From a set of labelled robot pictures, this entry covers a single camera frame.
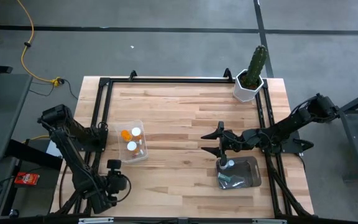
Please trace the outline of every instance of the wooden table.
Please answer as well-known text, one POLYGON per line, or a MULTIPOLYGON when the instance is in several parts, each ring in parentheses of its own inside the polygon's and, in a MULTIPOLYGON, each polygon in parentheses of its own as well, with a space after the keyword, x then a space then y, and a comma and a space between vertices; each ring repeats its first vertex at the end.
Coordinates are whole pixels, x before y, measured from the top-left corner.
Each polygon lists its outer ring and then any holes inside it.
MULTIPOLYGON (((91 123, 99 78, 84 77, 75 111, 75 119, 83 126, 89 126, 91 123)), ((268 79, 268 85, 274 118, 278 122, 290 113, 284 81, 280 78, 271 78, 268 79)), ((200 149, 201 146, 218 145, 218 141, 200 139, 202 135, 213 132, 218 121, 224 121, 225 128, 233 129, 236 134, 245 129, 259 128, 255 100, 248 103, 238 102, 232 96, 233 86, 211 83, 115 83, 108 124, 114 121, 142 120, 149 158, 135 164, 123 164, 121 170, 130 178, 132 192, 123 202, 100 215, 273 217, 266 162, 260 149, 238 153, 227 151, 228 157, 256 157, 262 177, 260 187, 234 190, 218 188, 214 169, 216 158, 200 149)), ((265 108, 263 93, 261 97, 265 108)), ((118 158, 115 141, 117 139, 108 139, 101 158, 100 174, 107 174, 108 159, 118 158)), ((313 213, 300 159, 288 154, 283 154, 282 157, 289 189, 302 206, 313 213)), ((57 185, 51 212, 58 209, 58 187, 57 185)), ((282 192, 278 186, 277 189, 280 208, 284 211, 282 192)), ((71 173, 68 171, 63 181, 63 203, 73 191, 71 173)))

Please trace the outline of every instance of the plastic container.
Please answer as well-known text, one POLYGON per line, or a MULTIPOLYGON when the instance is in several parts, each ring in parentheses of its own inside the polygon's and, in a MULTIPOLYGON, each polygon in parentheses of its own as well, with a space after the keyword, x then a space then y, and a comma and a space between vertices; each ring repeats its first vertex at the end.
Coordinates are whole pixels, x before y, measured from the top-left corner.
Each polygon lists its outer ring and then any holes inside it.
POLYGON ((119 150, 119 160, 125 163, 139 162, 147 159, 146 138, 142 121, 115 121, 112 124, 116 139, 113 147, 119 150))

